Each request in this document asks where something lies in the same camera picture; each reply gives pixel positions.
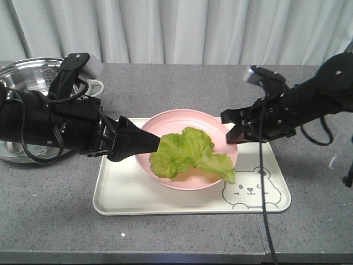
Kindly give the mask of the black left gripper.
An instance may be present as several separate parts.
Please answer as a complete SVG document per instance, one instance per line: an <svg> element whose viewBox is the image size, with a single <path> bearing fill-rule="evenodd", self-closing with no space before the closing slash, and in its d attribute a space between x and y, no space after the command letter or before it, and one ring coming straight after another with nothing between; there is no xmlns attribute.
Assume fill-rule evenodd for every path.
<svg viewBox="0 0 353 265"><path fill-rule="evenodd" d="M93 139L81 155L98 157L106 155L112 162L120 162L130 156L156 152L160 138L146 131L138 132L138 127L131 120L120 116L118 121L98 110L98 123Z"/></svg>

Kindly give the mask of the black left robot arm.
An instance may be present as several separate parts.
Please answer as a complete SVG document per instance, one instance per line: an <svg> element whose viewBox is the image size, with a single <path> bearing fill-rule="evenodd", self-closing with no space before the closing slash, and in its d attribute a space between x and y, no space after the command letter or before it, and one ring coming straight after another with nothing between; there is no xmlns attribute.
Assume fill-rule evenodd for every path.
<svg viewBox="0 0 353 265"><path fill-rule="evenodd" d="M156 152L160 138L120 116L106 116L100 99L70 98L51 104L37 91L1 86L1 140L73 150L82 155L106 155L113 162Z"/></svg>

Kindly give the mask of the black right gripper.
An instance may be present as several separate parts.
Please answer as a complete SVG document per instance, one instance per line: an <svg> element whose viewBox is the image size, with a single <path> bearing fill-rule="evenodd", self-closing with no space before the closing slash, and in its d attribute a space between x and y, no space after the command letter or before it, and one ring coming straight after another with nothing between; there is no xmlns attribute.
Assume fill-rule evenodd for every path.
<svg viewBox="0 0 353 265"><path fill-rule="evenodd" d="M269 142L296 135L296 129L285 124L278 107L275 106L278 99L278 96L271 99L267 93L250 107L223 111L221 123L234 124L226 134L226 142Z"/></svg>

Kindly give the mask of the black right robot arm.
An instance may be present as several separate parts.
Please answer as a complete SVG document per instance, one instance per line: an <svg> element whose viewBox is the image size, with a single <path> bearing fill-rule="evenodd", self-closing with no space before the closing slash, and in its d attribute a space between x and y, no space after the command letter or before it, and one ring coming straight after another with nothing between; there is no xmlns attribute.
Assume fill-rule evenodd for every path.
<svg viewBox="0 0 353 265"><path fill-rule="evenodd" d="M327 114L352 111L352 53L344 51L321 65L311 79L288 88L285 78L260 66L248 69L247 83L260 86L265 97L251 107L227 109L223 124L229 144L269 142L295 135L295 129Z"/></svg>

